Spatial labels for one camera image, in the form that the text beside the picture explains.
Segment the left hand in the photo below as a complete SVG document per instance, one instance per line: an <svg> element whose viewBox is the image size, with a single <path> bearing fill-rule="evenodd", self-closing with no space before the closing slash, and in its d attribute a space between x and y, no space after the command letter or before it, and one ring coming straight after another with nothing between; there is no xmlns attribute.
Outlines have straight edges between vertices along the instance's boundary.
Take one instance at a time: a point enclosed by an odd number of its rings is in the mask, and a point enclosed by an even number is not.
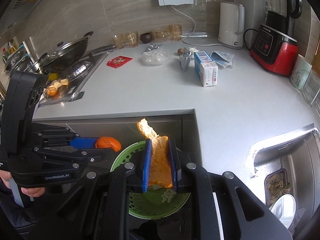
<svg viewBox="0 0 320 240"><path fill-rule="evenodd" d="M8 188L11 189L10 186L10 179L12 179L12 175L10 172L0 170L1 180L3 184ZM29 197L40 197L45 193L44 187L37 187L37 188L21 188L23 194Z"/></svg>

